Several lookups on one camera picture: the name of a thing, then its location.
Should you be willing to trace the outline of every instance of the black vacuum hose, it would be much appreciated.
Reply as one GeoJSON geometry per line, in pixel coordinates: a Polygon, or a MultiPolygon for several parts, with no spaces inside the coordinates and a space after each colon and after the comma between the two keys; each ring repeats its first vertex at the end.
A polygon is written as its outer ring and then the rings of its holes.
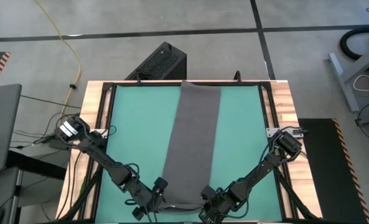
{"type": "Polygon", "coordinates": [[[349,58],[353,59],[353,60],[357,60],[361,57],[361,55],[356,54],[354,52],[352,52],[348,45],[347,45],[347,39],[349,39],[351,36],[356,35],[356,34],[365,34],[365,33],[369,33],[369,27],[361,27],[361,28],[357,28],[354,30],[351,30],[349,32],[347,32],[345,35],[343,35],[343,37],[340,39],[339,42],[339,46],[340,49],[342,50],[342,52],[348,56],[349,58]]]}

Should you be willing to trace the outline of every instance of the wooden table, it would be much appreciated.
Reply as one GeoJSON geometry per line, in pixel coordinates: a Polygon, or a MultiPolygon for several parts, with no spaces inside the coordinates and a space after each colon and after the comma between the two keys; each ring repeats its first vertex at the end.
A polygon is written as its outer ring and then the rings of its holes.
{"type": "MultiPolygon", "coordinates": [[[[236,80],[188,80],[189,82],[236,82],[236,80]]],[[[91,129],[94,129],[96,126],[96,119],[98,114],[98,108],[100,106],[101,92],[103,88],[104,82],[114,82],[114,83],[135,83],[136,81],[90,81],[88,82],[85,97],[83,99],[82,110],[80,113],[80,117],[86,121],[91,129]]],[[[174,83],[181,82],[177,80],[149,80],[143,81],[147,82],[165,82],[165,83],[174,83]]],[[[266,82],[266,80],[243,80],[242,82],[266,82]]],[[[271,84],[271,89],[274,98],[275,110],[278,116],[279,126],[281,128],[285,126],[298,126],[296,111],[294,107],[294,102],[292,100],[291,91],[289,89],[288,82],[285,80],[275,80],[269,81],[271,84]]],[[[273,127],[273,117],[271,113],[271,108],[269,105],[267,91],[263,91],[264,95],[264,104],[266,107],[266,112],[268,115],[269,126],[273,127]]],[[[108,112],[108,99],[106,97],[106,101],[104,103],[103,114],[101,119],[101,126],[105,126],[106,124],[106,115],[108,112]]],[[[69,201],[71,197],[73,197],[73,202],[76,201],[80,193],[80,189],[83,183],[83,180],[86,176],[86,169],[88,166],[88,156],[86,154],[80,154],[79,150],[73,149],[71,152],[71,168],[67,169],[67,174],[65,175],[65,181],[62,188],[62,193],[60,196],[60,203],[58,205],[57,214],[61,211],[65,198],[68,194],[68,202],[66,206],[63,208],[63,212],[61,217],[68,211],[69,209],[69,201]],[[80,156],[77,162],[77,168],[75,173],[75,187],[73,190],[73,195],[71,195],[72,191],[72,182],[73,182],[73,165],[80,156]],[[71,188],[68,192],[68,172],[71,172],[71,188]]],[[[311,170],[309,167],[309,163],[307,159],[303,156],[299,156],[294,162],[288,165],[289,173],[291,176],[292,187],[299,198],[304,202],[304,204],[309,208],[309,210],[316,216],[321,217],[321,210],[319,201],[317,199],[317,194],[315,192],[315,187],[313,183],[313,178],[311,175],[311,170]]],[[[288,196],[285,193],[285,190],[281,188],[281,192],[283,192],[283,201],[284,201],[284,209],[286,216],[291,218],[291,208],[289,205],[288,196]]],[[[93,191],[90,192],[85,210],[85,218],[90,217],[91,203],[93,198],[93,191]]]]}

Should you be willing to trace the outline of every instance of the green mat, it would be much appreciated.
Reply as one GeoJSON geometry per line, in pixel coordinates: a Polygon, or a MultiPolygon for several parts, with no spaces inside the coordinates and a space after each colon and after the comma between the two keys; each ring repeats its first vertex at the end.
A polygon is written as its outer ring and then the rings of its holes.
{"type": "MultiPolygon", "coordinates": [[[[150,188],[162,176],[179,97],[179,86],[117,87],[111,120],[117,132],[109,138],[107,153],[124,164],[137,163],[140,180],[150,188]]],[[[258,164],[266,145],[258,87],[223,86],[210,186],[225,188],[233,180],[245,176],[258,164]]],[[[129,198],[129,194],[122,193],[104,172],[96,222],[138,222],[132,216],[134,206],[124,204],[129,198]]],[[[245,207],[230,215],[244,214],[245,207]]],[[[162,213],[157,217],[158,222],[200,222],[198,213],[162,213]]],[[[281,221],[273,173],[253,189],[249,213],[244,220],[281,221]]],[[[141,222],[148,222],[147,216],[141,222]]]]}

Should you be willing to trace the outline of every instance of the gray cloth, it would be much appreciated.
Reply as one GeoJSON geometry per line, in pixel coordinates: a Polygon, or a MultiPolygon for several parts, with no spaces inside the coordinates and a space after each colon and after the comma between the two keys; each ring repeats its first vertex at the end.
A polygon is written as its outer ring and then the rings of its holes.
{"type": "Polygon", "coordinates": [[[209,184],[220,106],[220,87],[183,81],[162,177],[168,182],[163,212],[202,208],[209,184]]]}

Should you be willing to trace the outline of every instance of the metal bracket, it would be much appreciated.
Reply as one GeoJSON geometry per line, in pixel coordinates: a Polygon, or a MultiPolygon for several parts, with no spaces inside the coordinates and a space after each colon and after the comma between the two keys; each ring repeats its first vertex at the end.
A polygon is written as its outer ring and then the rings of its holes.
{"type": "MultiPolygon", "coordinates": [[[[276,132],[280,130],[279,128],[266,128],[267,137],[272,137],[276,132]]],[[[294,138],[303,138],[305,131],[302,128],[286,128],[285,132],[289,133],[294,138]]]]}

